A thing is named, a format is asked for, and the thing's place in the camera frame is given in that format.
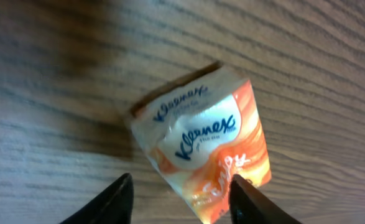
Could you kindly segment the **small orange tissue pack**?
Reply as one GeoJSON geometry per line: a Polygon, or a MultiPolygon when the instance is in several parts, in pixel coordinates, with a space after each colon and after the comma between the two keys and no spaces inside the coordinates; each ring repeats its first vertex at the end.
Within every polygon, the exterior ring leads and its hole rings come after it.
{"type": "Polygon", "coordinates": [[[255,187],[271,179],[251,81],[221,63],[156,89],[131,113],[139,147],[203,223],[228,211],[233,175],[255,187]]]}

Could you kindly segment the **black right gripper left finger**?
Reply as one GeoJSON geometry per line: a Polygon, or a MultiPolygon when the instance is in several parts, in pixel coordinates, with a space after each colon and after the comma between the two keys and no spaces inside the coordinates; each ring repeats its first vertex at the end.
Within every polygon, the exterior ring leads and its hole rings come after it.
{"type": "Polygon", "coordinates": [[[61,224],[130,224],[133,203],[132,175],[125,173],[61,224]]]}

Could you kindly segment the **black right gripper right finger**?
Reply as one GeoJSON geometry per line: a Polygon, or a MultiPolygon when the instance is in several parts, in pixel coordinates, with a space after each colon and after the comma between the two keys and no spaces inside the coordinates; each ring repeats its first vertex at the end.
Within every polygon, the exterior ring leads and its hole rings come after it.
{"type": "Polygon", "coordinates": [[[229,210],[233,224],[301,224],[238,174],[230,183],[229,210]]]}

